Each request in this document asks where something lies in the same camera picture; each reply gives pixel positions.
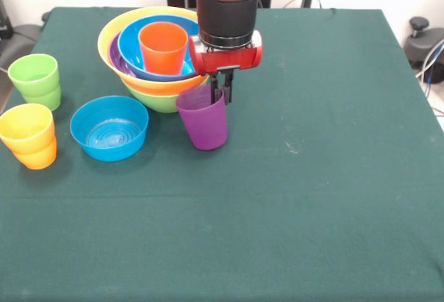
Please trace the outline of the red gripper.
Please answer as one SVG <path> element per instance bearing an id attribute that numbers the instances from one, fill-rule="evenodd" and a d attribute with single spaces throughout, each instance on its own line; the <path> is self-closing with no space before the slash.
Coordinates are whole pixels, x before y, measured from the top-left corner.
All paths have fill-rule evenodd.
<path id="1" fill-rule="evenodd" d="M 201 39 L 194 35 L 189 37 L 189 53 L 191 63 L 197 74 L 211 74 L 210 97 L 211 104 L 215 104 L 221 97 L 216 73 L 227 69 L 256 68 L 262 61 L 263 56 L 262 36 L 258 30 L 254 30 L 252 41 L 246 47 L 222 50 L 205 46 Z M 234 72 L 224 71 L 224 74 L 225 104 L 229 104 L 232 102 Z"/>

